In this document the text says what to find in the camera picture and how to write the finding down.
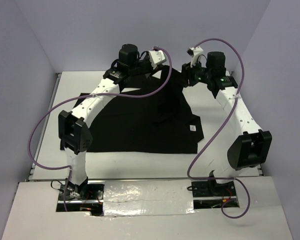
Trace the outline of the black long sleeve shirt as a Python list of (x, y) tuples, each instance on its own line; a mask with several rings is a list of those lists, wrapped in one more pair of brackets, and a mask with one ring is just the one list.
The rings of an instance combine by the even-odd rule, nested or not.
[(94, 118), (89, 153), (195, 154), (204, 139), (201, 118), (192, 113), (182, 75), (173, 69), (165, 87), (146, 98), (115, 97)]

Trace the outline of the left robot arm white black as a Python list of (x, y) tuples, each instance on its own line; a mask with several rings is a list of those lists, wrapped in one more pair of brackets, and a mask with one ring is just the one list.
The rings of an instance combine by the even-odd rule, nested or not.
[(147, 75), (166, 61), (162, 50), (139, 53), (134, 44), (124, 44), (111, 67), (104, 73), (91, 97), (85, 98), (71, 111), (61, 111), (58, 115), (58, 136), (70, 165), (67, 188), (76, 199), (88, 194), (86, 173), (86, 152), (93, 142), (90, 127), (96, 116), (121, 91), (131, 77)]

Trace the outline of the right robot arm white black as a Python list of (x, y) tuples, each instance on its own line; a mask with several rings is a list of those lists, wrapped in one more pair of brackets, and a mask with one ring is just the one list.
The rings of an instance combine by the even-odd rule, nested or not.
[(207, 190), (218, 196), (225, 189), (225, 183), (232, 182), (248, 168), (263, 164), (272, 143), (272, 134), (254, 120), (240, 94), (240, 85), (226, 73), (226, 56), (223, 52), (207, 54), (202, 65), (200, 47), (188, 50), (190, 63), (182, 66), (182, 74), (190, 85), (206, 84), (213, 98), (220, 104), (226, 116), (225, 121), (213, 137), (198, 153), (201, 157), (212, 157), (217, 162), (210, 169)]

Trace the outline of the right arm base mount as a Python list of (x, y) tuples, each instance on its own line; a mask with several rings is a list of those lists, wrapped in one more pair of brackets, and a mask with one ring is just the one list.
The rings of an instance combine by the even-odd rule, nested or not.
[(192, 181), (187, 190), (192, 192), (194, 198), (225, 197), (231, 198), (236, 194), (232, 181), (219, 184), (216, 180)]

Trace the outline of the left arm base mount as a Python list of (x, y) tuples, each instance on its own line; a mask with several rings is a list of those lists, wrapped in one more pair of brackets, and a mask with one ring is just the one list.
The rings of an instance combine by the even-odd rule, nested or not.
[(90, 212), (92, 216), (102, 216), (105, 185), (92, 183), (85, 186), (83, 193), (77, 193), (70, 187), (65, 191), (65, 183), (52, 180), (50, 187), (58, 191), (56, 212)]

